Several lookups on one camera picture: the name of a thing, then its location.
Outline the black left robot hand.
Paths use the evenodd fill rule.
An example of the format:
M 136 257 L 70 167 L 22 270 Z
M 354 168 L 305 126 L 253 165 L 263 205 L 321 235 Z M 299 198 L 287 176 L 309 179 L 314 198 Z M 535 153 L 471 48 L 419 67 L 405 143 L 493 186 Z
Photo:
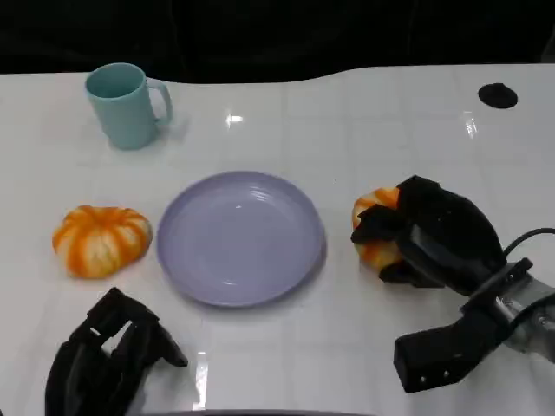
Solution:
M 113 287 L 58 349 L 45 387 L 45 413 L 124 415 L 160 359 L 188 365 L 159 317 Z

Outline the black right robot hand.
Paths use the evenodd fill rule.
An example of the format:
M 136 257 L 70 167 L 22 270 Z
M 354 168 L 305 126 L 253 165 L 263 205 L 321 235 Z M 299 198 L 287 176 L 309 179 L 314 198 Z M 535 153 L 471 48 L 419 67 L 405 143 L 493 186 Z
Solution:
M 414 175 L 360 197 L 350 237 L 385 283 L 470 296 L 506 266 L 499 237 L 468 198 Z

